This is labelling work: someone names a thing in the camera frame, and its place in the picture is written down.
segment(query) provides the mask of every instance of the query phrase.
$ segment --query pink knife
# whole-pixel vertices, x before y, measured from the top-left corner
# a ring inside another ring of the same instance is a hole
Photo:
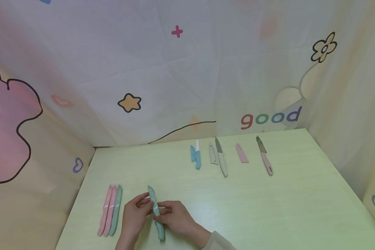
[[[103,235],[104,227],[106,226],[106,219],[107,219],[107,213],[108,213],[108,206],[109,206],[109,204],[110,204],[112,190],[113,190],[113,186],[110,185],[110,186],[108,187],[108,191],[107,191],[106,199],[104,200],[103,215],[101,216],[100,227],[99,227],[99,231],[97,232],[97,235],[98,235],[98,236]]]
[[[271,163],[269,163],[269,160],[267,158],[267,151],[264,148],[264,144],[262,144],[260,137],[257,136],[256,140],[257,140],[257,144],[260,149],[260,152],[261,152],[261,158],[263,158],[263,161],[264,161],[265,168],[267,169],[268,174],[272,176],[274,174],[274,171],[272,171]]]
[[[112,215],[114,213],[115,198],[117,197],[117,187],[114,185],[112,187],[112,189],[113,190],[111,192],[111,200],[110,200],[110,207],[108,208],[106,227],[105,227],[104,233],[103,233],[104,237],[107,237],[108,234],[110,233]]]

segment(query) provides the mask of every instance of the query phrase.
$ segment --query star print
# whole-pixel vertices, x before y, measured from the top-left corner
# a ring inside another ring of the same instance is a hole
[[[200,121],[198,118],[196,118],[195,116],[192,116],[192,119],[190,120],[190,123],[189,123],[189,124],[194,124],[194,125],[192,125],[192,127],[193,127],[196,131],[198,131],[198,130],[199,130],[199,127],[200,127],[200,124],[195,124],[195,123],[201,123],[201,121]]]
[[[139,110],[141,108],[140,97],[134,97],[131,93],[127,93],[124,99],[118,102],[118,105],[122,107],[125,112],[130,113],[132,110]]]

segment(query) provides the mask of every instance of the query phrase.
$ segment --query hand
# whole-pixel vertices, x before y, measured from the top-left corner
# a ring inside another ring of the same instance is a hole
[[[153,202],[147,198],[149,193],[138,195],[130,200],[124,207],[122,216],[121,236],[119,237],[116,250],[133,249],[140,231],[146,223],[146,217],[153,213]]]
[[[160,216],[154,220],[166,224],[173,232],[191,240],[199,248],[204,248],[211,236],[211,232],[195,222],[185,206],[180,201],[164,201],[158,203],[165,207]]]

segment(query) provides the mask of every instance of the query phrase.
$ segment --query green knife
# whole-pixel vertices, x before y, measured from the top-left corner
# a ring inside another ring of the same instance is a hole
[[[113,213],[113,218],[111,221],[110,236],[113,236],[117,229],[119,206],[121,205],[121,198],[122,198],[122,187],[118,185],[117,196],[115,198],[115,204],[114,204],[114,213]]]
[[[160,211],[158,209],[157,198],[156,198],[156,194],[154,193],[154,189],[150,186],[147,186],[147,188],[149,190],[150,200],[154,202],[153,213],[155,216],[160,216]],[[164,232],[163,224],[156,222],[156,227],[158,231],[158,238],[160,240],[165,240],[165,232]]]

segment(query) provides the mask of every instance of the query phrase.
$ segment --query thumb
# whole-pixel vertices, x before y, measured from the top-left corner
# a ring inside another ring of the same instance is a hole
[[[168,224],[169,216],[170,216],[169,214],[156,216],[154,217],[154,220],[157,221],[158,223]]]
[[[153,208],[154,202],[151,201],[147,203],[146,205],[141,206],[140,208],[142,209],[143,213],[148,214],[149,211]]]

